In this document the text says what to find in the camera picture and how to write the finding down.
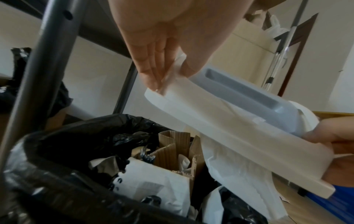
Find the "hand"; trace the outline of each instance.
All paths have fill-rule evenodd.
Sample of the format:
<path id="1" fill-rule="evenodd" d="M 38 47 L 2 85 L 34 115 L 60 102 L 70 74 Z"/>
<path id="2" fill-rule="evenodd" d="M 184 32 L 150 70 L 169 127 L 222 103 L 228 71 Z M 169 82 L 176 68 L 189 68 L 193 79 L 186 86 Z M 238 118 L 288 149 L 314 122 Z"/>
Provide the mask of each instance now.
<path id="1" fill-rule="evenodd" d="M 335 154 L 354 154 L 354 117 L 322 120 L 303 139 L 313 143 L 330 142 Z M 354 187 L 354 155 L 334 159 L 323 180 L 333 185 Z"/>
<path id="2" fill-rule="evenodd" d="M 197 73 L 231 34 L 253 0 L 109 0 L 144 84 L 159 89 L 179 47 L 180 73 Z"/>

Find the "trash bin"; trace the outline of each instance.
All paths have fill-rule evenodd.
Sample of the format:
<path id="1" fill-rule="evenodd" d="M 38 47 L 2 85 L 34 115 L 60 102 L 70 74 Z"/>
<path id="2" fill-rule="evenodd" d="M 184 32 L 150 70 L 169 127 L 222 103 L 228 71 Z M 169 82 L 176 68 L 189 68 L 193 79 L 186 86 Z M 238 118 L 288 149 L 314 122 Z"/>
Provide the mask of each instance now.
<path id="1" fill-rule="evenodd" d="M 17 223 L 195 223 L 115 194 L 88 168 L 90 160 L 113 155 L 124 165 L 133 147 L 153 146 L 167 130 L 115 114 L 25 136 L 4 171 L 13 198 L 9 217 Z"/>

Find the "wooden door frame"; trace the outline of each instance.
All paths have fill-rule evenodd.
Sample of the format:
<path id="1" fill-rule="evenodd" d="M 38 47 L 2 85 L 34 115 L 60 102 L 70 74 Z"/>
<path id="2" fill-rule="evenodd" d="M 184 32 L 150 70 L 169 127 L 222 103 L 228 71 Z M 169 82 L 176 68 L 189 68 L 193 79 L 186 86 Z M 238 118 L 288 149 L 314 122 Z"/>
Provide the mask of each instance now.
<path id="1" fill-rule="evenodd" d="M 294 59 L 291 62 L 290 68 L 288 70 L 287 75 L 285 76 L 283 84 L 281 85 L 280 90 L 278 92 L 278 96 L 280 96 L 280 97 L 283 96 L 285 89 L 291 79 L 291 76 L 292 76 L 292 74 L 295 70 L 295 67 L 299 61 L 299 58 L 301 56 L 302 50 L 305 47 L 306 41 L 310 35 L 313 25 L 315 24 L 317 16 L 318 16 L 318 13 L 313 15 L 309 20 L 298 25 L 298 27 L 296 28 L 295 34 L 294 34 L 289 46 L 292 46 L 297 43 L 300 43 L 300 45 L 296 51 Z"/>

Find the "wooden floor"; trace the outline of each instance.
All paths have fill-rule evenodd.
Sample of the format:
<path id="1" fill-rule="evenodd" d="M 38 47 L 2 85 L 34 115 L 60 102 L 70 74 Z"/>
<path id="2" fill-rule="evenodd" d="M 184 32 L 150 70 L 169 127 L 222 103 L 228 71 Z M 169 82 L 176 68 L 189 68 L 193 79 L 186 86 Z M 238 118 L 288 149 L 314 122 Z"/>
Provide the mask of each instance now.
<path id="1" fill-rule="evenodd" d="M 289 217 L 269 221 L 269 224 L 345 224 L 311 199 L 298 195 L 296 190 L 276 177 L 273 177 L 273 180 L 278 192 L 290 201 L 290 203 L 283 201 Z"/>

